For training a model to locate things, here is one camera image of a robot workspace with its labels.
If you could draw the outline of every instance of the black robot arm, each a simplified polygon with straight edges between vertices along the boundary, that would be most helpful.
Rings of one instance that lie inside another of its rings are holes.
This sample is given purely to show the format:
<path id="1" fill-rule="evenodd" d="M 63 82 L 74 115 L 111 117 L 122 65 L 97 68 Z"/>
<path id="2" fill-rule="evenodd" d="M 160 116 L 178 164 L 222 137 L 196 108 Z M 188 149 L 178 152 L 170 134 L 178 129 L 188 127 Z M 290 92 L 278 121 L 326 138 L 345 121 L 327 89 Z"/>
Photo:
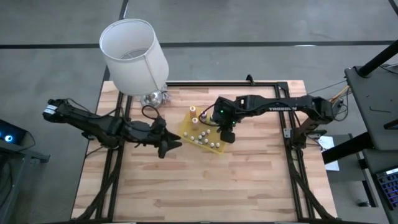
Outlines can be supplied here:
<path id="1" fill-rule="evenodd" d="M 43 112 L 45 120 L 53 123 L 68 123 L 83 131 L 82 135 L 91 140 L 96 137 L 102 146 L 115 149 L 122 141 L 158 147 L 158 155 L 164 158 L 166 152 L 182 145 L 178 135 L 166 129 L 161 116 L 149 124 L 142 121 L 126 121 L 110 115 L 100 116 L 71 105 L 66 99 L 49 100 Z"/>
<path id="2" fill-rule="evenodd" d="M 313 96 L 292 98 L 263 98 L 258 95 L 238 96 L 235 101 L 218 97 L 214 104 L 213 122 L 219 126 L 221 140 L 229 143 L 235 141 L 232 132 L 236 123 L 245 117 L 259 116 L 269 111 L 302 111 L 308 119 L 302 127 L 292 129 L 292 142 L 300 147 L 305 147 L 305 138 L 309 131 L 313 131 L 320 124 L 328 124 L 334 120 L 341 107 L 341 102 L 329 101 Z"/>

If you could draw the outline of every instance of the desk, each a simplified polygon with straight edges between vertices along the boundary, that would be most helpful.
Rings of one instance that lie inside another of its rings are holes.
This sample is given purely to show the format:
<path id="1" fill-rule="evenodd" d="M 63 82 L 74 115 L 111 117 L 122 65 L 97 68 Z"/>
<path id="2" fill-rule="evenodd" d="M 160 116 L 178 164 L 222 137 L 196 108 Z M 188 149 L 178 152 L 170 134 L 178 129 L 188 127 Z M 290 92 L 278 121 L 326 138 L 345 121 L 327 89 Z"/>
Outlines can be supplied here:
<path id="1" fill-rule="evenodd" d="M 291 96 L 306 94 L 303 81 L 289 81 Z M 218 96 L 234 100 L 238 95 L 262 95 L 273 98 L 275 92 L 264 86 L 191 86 L 169 87 L 171 102 L 159 112 L 167 129 L 176 133 L 188 107 L 208 106 Z M 116 106 L 118 91 L 105 82 L 98 114 Z M 152 122 L 141 115 L 141 104 L 134 98 L 133 120 Z M 298 113 L 303 121 L 306 116 Z M 115 222 L 264 222 L 296 221 L 292 187 L 287 168 L 278 113 L 245 118 L 234 130 L 236 142 L 216 155 L 184 143 L 157 157 L 153 147 L 124 148 Z M 98 148 L 91 142 L 88 151 Z M 106 150 L 86 159 L 72 218 L 79 216 L 100 189 Z M 310 188 L 327 211 L 336 216 L 322 155 L 318 147 L 304 150 Z M 303 194 L 302 208 L 305 204 Z"/>

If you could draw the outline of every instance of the floor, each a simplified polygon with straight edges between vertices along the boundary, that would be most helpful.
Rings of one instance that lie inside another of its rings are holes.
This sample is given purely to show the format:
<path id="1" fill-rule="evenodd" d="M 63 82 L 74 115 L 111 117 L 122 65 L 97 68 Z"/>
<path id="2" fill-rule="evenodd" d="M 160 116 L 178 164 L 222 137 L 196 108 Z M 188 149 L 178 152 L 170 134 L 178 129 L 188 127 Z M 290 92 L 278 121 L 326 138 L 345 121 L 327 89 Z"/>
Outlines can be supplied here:
<path id="1" fill-rule="evenodd" d="M 398 16 L 390 2 L 130 0 L 125 17 L 149 21 L 160 42 L 267 43 L 164 49 L 169 80 L 242 80 L 250 73 L 256 80 L 304 80 L 311 92 L 344 80 L 345 68 L 366 63 L 386 47 L 385 40 L 398 37 Z M 0 46 L 98 43 L 102 30 L 118 19 L 122 4 L 123 0 L 0 0 Z M 326 46 L 288 47 L 289 42 Z M 390 61 L 397 62 L 398 57 Z M 98 49 L 0 47 L 0 93 L 7 95 L 0 98 L 0 117 L 29 130 L 37 142 L 34 150 L 51 154 L 48 164 L 32 165 L 13 223 L 69 219 L 87 141 L 71 126 L 44 121 L 41 112 L 48 99 L 66 97 L 94 111 L 104 68 Z M 313 95 L 328 98 L 343 86 Z M 347 119 L 325 129 L 354 136 L 365 130 L 352 96 Z M 382 211 L 355 205 L 364 197 L 358 183 L 331 187 L 340 218 L 386 222 Z"/>

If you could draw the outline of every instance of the wire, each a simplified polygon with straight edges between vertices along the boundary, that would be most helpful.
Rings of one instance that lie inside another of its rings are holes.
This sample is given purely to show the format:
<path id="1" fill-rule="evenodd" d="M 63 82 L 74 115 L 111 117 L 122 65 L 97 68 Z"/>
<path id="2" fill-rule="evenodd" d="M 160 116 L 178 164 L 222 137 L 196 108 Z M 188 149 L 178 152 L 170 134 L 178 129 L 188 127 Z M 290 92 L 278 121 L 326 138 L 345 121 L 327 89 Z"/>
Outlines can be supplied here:
<path id="1" fill-rule="evenodd" d="M 326 90 L 327 88 L 333 87 L 333 86 L 335 86 L 335 85 L 339 85 L 340 83 L 343 83 L 343 82 L 346 82 L 346 80 L 343 80 L 343 81 L 341 81 L 341 82 L 332 84 L 332 85 L 330 85 L 330 86 L 326 86 L 326 87 L 321 88 L 321 89 L 319 89 L 319 90 L 312 91 L 312 92 L 310 92 L 310 93 L 307 93 L 307 95 L 312 94 L 312 93 L 316 93 L 316 92 L 321 91 L 321 90 Z"/>
<path id="2" fill-rule="evenodd" d="M 204 122 L 204 121 L 202 121 L 202 120 L 200 119 L 200 116 L 201 116 L 202 114 L 204 114 L 205 112 L 207 112 L 210 108 L 214 107 L 214 105 L 216 105 L 216 104 L 214 103 L 214 104 L 210 105 L 209 107 L 207 107 L 204 111 L 202 111 L 202 112 L 199 114 L 199 116 L 198 116 L 198 120 L 199 120 L 202 124 L 205 124 L 205 125 L 207 125 L 207 126 L 210 126 L 210 127 L 219 127 L 218 124 L 209 124 L 209 123 L 206 123 L 206 122 Z"/>
<path id="3" fill-rule="evenodd" d="M 117 108 L 111 110 L 110 112 L 108 112 L 108 113 L 106 113 L 106 114 L 104 114 L 104 115 L 101 115 L 101 116 L 98 116 L 98 117 L 94 117 L 94 118 L 90 118 L 90 119 L 100 119 L 100 118 L 104 118 L 104 117 L 110 115 L 111 113 L 115 112 L 116 110 L 117 110 Z"/>
<path id="4" fill-rule="evenodd" d="M 386 68 L 390 68 L 390 67 L 395 67 L 396 65 L 398 65 L 398 63 L 395 63 L 395 64 L 392 64 L 392 65 L 386 65 L 386 66 L 384 66 L 384 67 L 386 67 Z"/>
<path id="5" fill-rule="evenodd" d="M 10 180 L 10 189 L 8 190 L 8 193 L 7 193 L 6 197 L 4 198 L 4 200 L 1 202 L 0 209 L 2 209 L 2 206 L 6 203 L 8 196 L 10 195 L 12 188 L 14 187 L 14 181 L 12 178 L 12 167 L 11 167 L 11 164 L 9 161 L 7 161 L 7 164 L 9 166 L 9 177 L 7 178 L 7 180 Z"/>
<path id="6" fill-rule="evenodd" d="M 144 109 L 147 108 L 147 107 L 152 108 L 152 109 L 157 113 L 157 116 L 158 116 L 158 117 L 160 116 L 160 113 L 159 113 L 159 111 L 158 111 L 156 108 L 154 108 L 154 107 L 151 106 L 151 105 L 145 105 L 145 106 L 142 107 L 141 113 L 142 113 L 142 115 L 144 115 L 146 118 L 153 119 L 153 120 L 156 119 L 156 118 L 150 117 L 150 116 L 148 116 L 148 115 L 146 115 L 146 114 L 144 113 Z"/>
<path id="7" fill-rule="evenodd" d="M 341 119 L 338 119 L 338 118 L 336 118 L 336 116 L 338 115 L 338 114 L 340 114 L 340 113 L 342 113 L 342 112 L 340 112 L 340 113 L 338 113 L 338 114 L 336 114 L 336 116 L 335 116 L 335 118 L 334 118 L 334 120 L 335 121 L 344 121 L 346 118 L 347 118 L 347 116 L 348 116 L 348 113 L 349 113 L 349 110 L 348 110 L 348 92 L 349 92 L 349 90 L 350 90 L 351 88 L 349 88 L 347 91 L 346 91 L 346 105 L 344 105 L 344 106 L 346 106 L 346 113 L 345 113 L 345 115 L 341 118 Z"/>
<path id="8" fill-rule="evenodd" d="M 20 149 L 20 150 L 16 151 L 15 153 L 25 151 L 25 150 L 30 149 L 30 148 L 32 148 L 33 146 L 36 145 L 36 140 L 35 140 L 35 138 L 33 137 L 33 135 L 32 135 L 30 132 L 27 132 L 27 133 L 31 136 L 31 138 L 32 138 L 32 140 L 33 140 L 33 144 L 32 144 L 31 146 L 28 146 L 28 147 L 24 148 L 24 149 Z"/>
<path id="9" fill-rule="evenodd" d="M 315 139 L 311 138 L 310 136 L 305 135 L 307 138 L 311 139 L 312 141 L 314 141 L 316 144 L 311 144 L 311 143 L 307 143 L 309 145 L 315 145 L 315 146 L 319 146 L 321 148 L 321 151 L 323 150 L 322 145 Z"/>
<path id="10" fill-rule="evenodd" d="M 391 72 L 391 73 L 393 73 L 393 74 L 396 74 L 396 75 L 398 75 L 398 73 L 397 72 L 394 72 L 394 71 L 391 71 L 391 70 L 389 70 L 389 69 L 386 69 L 386 68 L 384 68 L 384 67 L 382 67 L 382 66 L 379 66 L 380 68 L 382 68 L 382 69 L 384 69 L 385 71 L 388 71 L 388 72 Z"/>
<path id="11" fill-rule="evenodd" d="M 299 120 L 299 117 L 297 116 L 297 113 L 296 113 L 296 111 L 295 110 L 293 110 L 293 108 L 290 106 L 290 105 L 288 105 L 287 103 L 283 103 L 283 102 L 278 102 L 278 103 L 282 103 L 283 105 L 286 105 L 286 106 L 288 106 L 291 110 L 292 110 L 292 112 L 293 112 L 293 115 L 294 115 L 294 117 L 296 118 L 296 120 L 297 120 L 297 124 L 298 124 L 298 126 L 299 127 L 301 127 L 301 123 L 300 123 L 300 120 Z"/>
<path id="12" fill-rule="evenodd" d="M 343 104 L 341 107 L 343 107 L 343 106 L 345 106 L 345 110 L 343 110 L 343 111 L 340 111 L 339 113 L 337 113 L 336 115 L 338 115 L 338 114 L 342 114 L 342 113 L 345 113 L 345 112 L 347 112 L 347 105 L 345 105 L 345 104 Z"/>
<path id="13" fill-rule="evenodd" d="M 340 98 L 347 90 L 349 89 L 349 86 L 345 86 L 337 95 L 335 95 L 330 102 L 334 103 L 338 98 Z"/>
<path id="14" fill-rule="evenodd" d="M 104 146 L 101 146 L 101 147 L 95 149 L 94 151 L 89 152 L 89 153 L 85 156 L 85 158 L 87 158 L 89 155 L 91 155 L 92 153 L 94 153 L 94 152 L 96 152 L 96 151 L 98 151 L 98 150 L 100 150 L 100 149 L 102 149 L 102 148 L 104 148 Z"/>
<path id="15" fill-rule="evenodd" d="M 67 98 L 67 101 L 72 101 L 74 104 L 78 105 L 80 108 L 83 108 L 85 111 L 90 112 L 89 109 L 85 108 L 84 106 L 82 106 L 81 104 L 77 103 L 74 99 L 72 98 Z"/>

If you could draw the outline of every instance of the yellow block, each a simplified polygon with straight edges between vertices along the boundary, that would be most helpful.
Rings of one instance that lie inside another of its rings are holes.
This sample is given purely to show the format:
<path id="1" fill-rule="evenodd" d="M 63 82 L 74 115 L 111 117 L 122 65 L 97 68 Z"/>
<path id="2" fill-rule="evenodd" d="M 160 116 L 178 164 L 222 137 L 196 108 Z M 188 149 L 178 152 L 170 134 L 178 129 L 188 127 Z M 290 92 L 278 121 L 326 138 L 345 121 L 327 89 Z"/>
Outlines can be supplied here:
<path id="1" fill-rule="evenodd" d="M 203 108 L 197 108 L 197 111 L 203 111 Z M 202 147 L 204 149 L 207 149 L 211 152 L 214 152 L 216 154 L 222 154 L 224 152 L 224 148 L 226 143 L 220 140 L 220 134 L 217 133 L 218 127 L 212 127 L 212 126 L 207 126 L 205 124 L 202 124 L 200 121 L 199 122 L 199 128 L 197 130 L 192 129 L 192 119 L 190 117 L 189 113 L 189 108 L 187 108 L 187 114 L 184 117 L 183 122 L 180 125 L 180 129 L 178 131 L 178 135 L 181 136 L 182 139 L 186 140 L 187 142 L 194 144 L 196 146 Z M 210 122 L 210 115 L 208 114 L 207 116 L 207 123 Z M 203 136 L 202 140 L 199 140 L 199 135 L 201 135 L 202 131 L 204 131 L 206 134 Z M 193 136 L 195 139 L 198 140 L 198 143 L 195 143 L 192 141 L 190 138 Z"/>

